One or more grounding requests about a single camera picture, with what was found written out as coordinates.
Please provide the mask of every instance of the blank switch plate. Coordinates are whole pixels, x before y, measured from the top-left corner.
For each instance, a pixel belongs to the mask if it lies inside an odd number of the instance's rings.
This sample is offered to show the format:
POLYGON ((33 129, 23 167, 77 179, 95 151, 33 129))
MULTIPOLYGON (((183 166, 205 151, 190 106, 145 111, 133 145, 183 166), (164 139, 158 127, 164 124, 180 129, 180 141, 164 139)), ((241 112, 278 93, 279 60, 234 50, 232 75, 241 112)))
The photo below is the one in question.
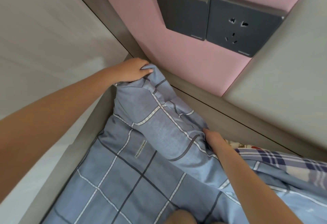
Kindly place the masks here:
POLYGON ((253 57, 286 14, 245 0, 210 0, 207 41, 253 57))
POLYGON ((210 0, 157 0, 166 28, 205 40, 210 0))

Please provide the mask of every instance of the fabric label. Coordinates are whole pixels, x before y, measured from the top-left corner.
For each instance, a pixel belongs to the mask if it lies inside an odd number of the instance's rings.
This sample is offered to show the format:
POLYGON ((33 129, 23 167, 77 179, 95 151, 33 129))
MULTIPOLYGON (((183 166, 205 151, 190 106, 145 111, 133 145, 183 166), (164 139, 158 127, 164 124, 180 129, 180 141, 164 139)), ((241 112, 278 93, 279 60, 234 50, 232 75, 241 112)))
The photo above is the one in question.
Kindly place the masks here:
POLYGON ((144 140, 144 141, 142 142, 140 148, 137 150, 137 153, 136 153, 135 156, 134 156, 135 158, 138 158, 138 156, 140 156, 140 154, 141 154, 143 148, 145 147, 146 142, 147 142, 146 140, 144 140))

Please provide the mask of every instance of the forearm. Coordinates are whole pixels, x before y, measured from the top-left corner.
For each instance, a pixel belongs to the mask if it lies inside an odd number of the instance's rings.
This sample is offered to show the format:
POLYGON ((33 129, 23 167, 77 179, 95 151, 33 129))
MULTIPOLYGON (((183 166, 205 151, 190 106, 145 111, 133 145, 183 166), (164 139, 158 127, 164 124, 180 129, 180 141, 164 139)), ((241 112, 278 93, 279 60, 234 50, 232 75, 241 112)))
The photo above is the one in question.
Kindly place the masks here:
POLYGON ((220 141, 214 151, 251 224, 302 223, 234 149, 220 141))
POLYGON ((106 68, 0 120, 0 202, 113 83, 106 68))

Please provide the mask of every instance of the person's left arm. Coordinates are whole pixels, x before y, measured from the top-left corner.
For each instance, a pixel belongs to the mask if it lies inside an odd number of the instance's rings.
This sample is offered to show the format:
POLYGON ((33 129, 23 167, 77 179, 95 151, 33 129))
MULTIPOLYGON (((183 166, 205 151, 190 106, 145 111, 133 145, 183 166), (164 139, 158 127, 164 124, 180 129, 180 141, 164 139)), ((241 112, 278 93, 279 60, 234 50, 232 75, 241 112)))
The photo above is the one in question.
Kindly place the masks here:
POLYGON ((0 120, 0 203, 51 146, 112 84, 151 73, 130 59, 49 94, 0 120))

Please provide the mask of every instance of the hand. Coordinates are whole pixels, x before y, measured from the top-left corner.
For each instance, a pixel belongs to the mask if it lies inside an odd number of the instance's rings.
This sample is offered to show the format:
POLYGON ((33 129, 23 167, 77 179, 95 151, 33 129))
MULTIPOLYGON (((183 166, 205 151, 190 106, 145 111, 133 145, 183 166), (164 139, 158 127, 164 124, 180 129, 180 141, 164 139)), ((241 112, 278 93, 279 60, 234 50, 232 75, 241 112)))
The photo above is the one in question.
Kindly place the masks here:
POLYGON ((227 144, 218 132, 210 131, 206 128, 204 128, 202 131, 204 132, 205 138, 208 144, 212 147, 214 153, 217 153, 217 151, 219 151, 222 146, 227 144))
POLYGON ((115 83, 132 82, 153 72, 153 69, 141 70, 141 68, 147 64, 149 64, 149 62, 146 60, 133 58, 112 66, 109 69, 110 74, 114 75, 115 83))

